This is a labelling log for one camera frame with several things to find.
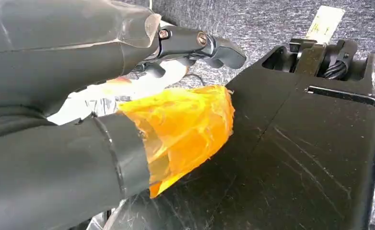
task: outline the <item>black tube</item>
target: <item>black tube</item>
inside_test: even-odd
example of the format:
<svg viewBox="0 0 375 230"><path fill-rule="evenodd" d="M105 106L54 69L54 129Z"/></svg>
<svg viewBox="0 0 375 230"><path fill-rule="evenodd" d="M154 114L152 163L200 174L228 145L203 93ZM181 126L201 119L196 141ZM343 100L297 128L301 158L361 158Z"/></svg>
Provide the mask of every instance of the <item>black tube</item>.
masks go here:
<svg viewBox="0 0 375 230"><path fill-rule="evenodd" d="M0 137L0 230L66 230L148 181L143 142L126 116L46 121Z"/></svg>

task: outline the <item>cable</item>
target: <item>cable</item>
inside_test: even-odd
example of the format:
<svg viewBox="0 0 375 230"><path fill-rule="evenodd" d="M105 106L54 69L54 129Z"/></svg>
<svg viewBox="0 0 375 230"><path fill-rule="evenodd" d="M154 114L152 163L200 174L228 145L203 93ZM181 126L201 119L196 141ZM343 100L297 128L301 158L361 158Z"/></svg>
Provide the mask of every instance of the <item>cable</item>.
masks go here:
<svg viewBox="0 0 375 230"><path fill-rule="evenodd" d="M323 77L331 80L340 80L347 73L346 64L342 61L337 61L334 65L330 66L326 72L323 74Z"/></svg>
<svg viewBox="0 0 375 230"><path fill-rule="evenodd" d="M183 76L182 78L185 78L185 77L195 77L195 78L197 78L197 79L200 80L200 82L201 82L201 84L202 84L203 86L206 86L206 84L205 84L204 81L203 81L203 78L201 78L201 76L199 76L199 75L197 75L197 74L194 74L194 73L188 73L188 74L186 74L185 76Z"/></svg>

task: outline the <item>gray carpet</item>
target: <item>gray carpet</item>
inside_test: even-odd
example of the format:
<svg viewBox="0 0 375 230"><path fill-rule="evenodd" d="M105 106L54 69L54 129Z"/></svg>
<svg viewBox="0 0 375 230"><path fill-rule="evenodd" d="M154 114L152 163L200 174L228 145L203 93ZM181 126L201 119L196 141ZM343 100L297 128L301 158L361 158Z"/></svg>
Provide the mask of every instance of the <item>gray carpet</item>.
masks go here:
<svg viewBox="0 0 375 230"><path fill-rule="evenodd" d="M148 0L126 2L148 6ZM304 37L320 5L346 11L333 43L341 38L355 40L359 45L357 57L375 52L375 0L153 0L153 10L165 20L234 41L247 54L245 67L274 46ZM191 69L208 84L226 84L240 71L210 69L200 63ZM195 78L180 84L200 85ZM375 196L371 222L375 224Z"/></svg>

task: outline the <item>black plastic part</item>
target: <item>black plastic part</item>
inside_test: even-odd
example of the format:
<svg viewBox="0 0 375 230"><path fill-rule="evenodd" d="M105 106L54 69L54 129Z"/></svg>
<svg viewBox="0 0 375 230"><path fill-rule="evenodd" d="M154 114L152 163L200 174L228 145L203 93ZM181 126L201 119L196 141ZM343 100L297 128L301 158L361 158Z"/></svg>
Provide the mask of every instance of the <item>black plastic part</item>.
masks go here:
<svg viewBox="0 0 375 230"><path fill-rule="evenodd" d="M145 72L152 74L156 78L161 78L165 75L166 70L158 63L145 63Z"/></svg>
<svg viewBox="0 0 375 230"><path fill-rule="evenodd" d="M144 145L126 116L54 126L5 115L0 125L23 120L33 127L0 137L0 230L67 230L148 188Z"/></svg>
<svg viewBox="0 0 375 230"><path fill-rule="evenodd" d="M162 27L161 30L167 30L170 37L161 40L161 51L158 58L179 59L204 48L203 45L198 43L197 37L200 32L198 30L171 25Z"/></svg>
<svg viewBox="0 0 375 230"><path fill-rule="evenodd" d="M232 69L239 69L244 65L247 59L240 48L223 38L214 39L214 51L215 53L212 57L205 60L205 62L213 68L220 68L226 65Z"/></svg>
<svg viewBox="0 0 375 230"><path fill-rule="evenodd" d="M307 89L375 98L374 54L352 64L359 81L263 67L285 66L273 55L291 57L277 47L227 84L235 114L224 147L157 198L146 192L127 200L121 229L368 229L375 107Z"/></svg>
<svg viewBox="0 0 375 230"><path fill-rule="evenodd" d="M178 61L184 65L184 66L193 66L195 63L196 63L196 60L190 60L190 59L187 59L187 58L180 58L178 59Z"/></svg>

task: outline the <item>black mount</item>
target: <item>black mount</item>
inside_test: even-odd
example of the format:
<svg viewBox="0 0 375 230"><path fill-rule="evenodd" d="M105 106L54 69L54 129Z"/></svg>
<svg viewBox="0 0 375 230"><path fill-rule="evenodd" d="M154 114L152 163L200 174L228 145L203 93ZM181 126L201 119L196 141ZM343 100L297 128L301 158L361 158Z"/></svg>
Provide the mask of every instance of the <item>black mount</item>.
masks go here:
<svg viewBox="0 0 375 230"><path fill-rule="evenodd" d="M151 230L368 229L375 55L353 59L354 44L292 40L243 70L227 84L228 142L158 198L127 200L118 220ZM347 64L343 78L319 77L336 61Z"/></svg>

